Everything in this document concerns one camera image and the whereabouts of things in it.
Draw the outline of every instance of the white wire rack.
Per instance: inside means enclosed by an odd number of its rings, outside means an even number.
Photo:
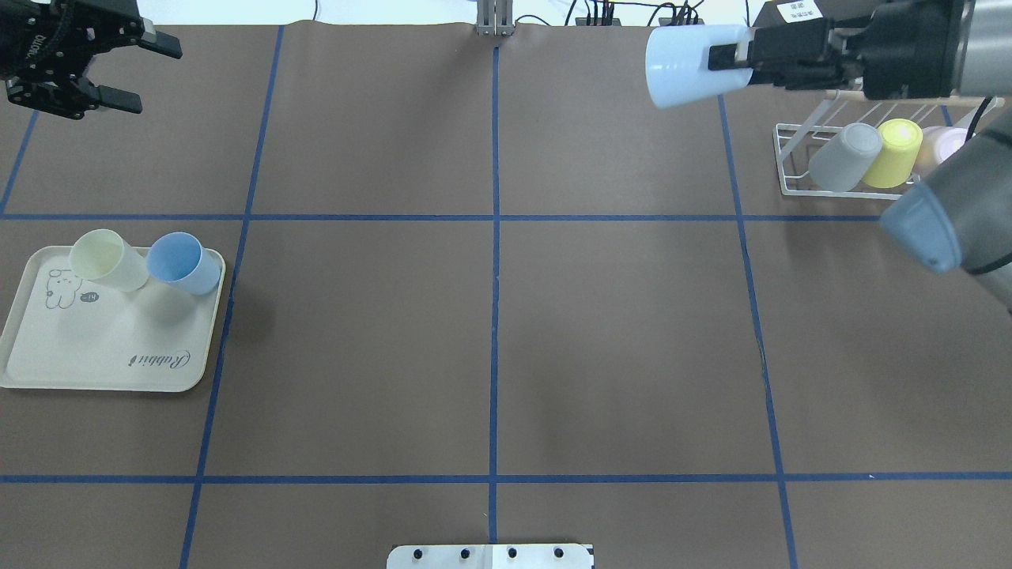
[[[858,197],[865,199],[898,199],[903,195],[903,189],[916,179],[912,175],[904,184],[891,191],[881,191],[864,184],[850,191],[830,191],[822,189],[812,181],[808,172],[808,159],[822,145],[843,130],[846,125],[833,126],[833,119],[850,104],[868,106],[856,120],[850,123],[868,123],[877,117],[874,126],[877,128],[889,118],[905,117],[921,125],[922,121],[939,106],[948,108],[969,109],[954,127],[966,128],[974,113],[983,102],[980,97],[948,97],[938,99],[905,99],[891,101],[869,101],[860,91],[828,90],[823,94],[823,100],[800,125],[778,123],[773,129],[773,152],[776,157],[776,171],[780,178],[780,192],[784,195],[818,195],[823,197]],[[1004,106],[1005,100],[996,97],[985,113]],[[795,156],[802,143],[806,143],[805,156]]]

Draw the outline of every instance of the tray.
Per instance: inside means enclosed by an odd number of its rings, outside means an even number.
[[[148,247],[137,247],[142,256]],[[180,392],[203,377],[218,288],[194,297],[151,278],[122,293],[81,280],[70,247],[36,251],[0,335],[0,387]]]

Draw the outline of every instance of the gray cup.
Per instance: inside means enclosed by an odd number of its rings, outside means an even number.
[[[850,191],[882,149],[882,137],[871,125],[847,125],[809,161],[809,175],[823,189]]]

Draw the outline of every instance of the white bracket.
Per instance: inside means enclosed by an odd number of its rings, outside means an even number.
[[[390,552],[387,569],[594,569],[594,546],[401,546]]]
[[[478,0],[479,35],[513,35],[513,0]]]

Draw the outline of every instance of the light blue cup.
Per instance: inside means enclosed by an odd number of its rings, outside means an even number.
[[[156,279],[191,295],[206,295],[218,287],[222,268],[188,233],[170,233],[148,251],[148,272]]]
[[[746,42],[745,25],[661,26],[647,40],[647,88],[658,108],[677,106],[741,89],[752,69],[710,71],[709,49]]]

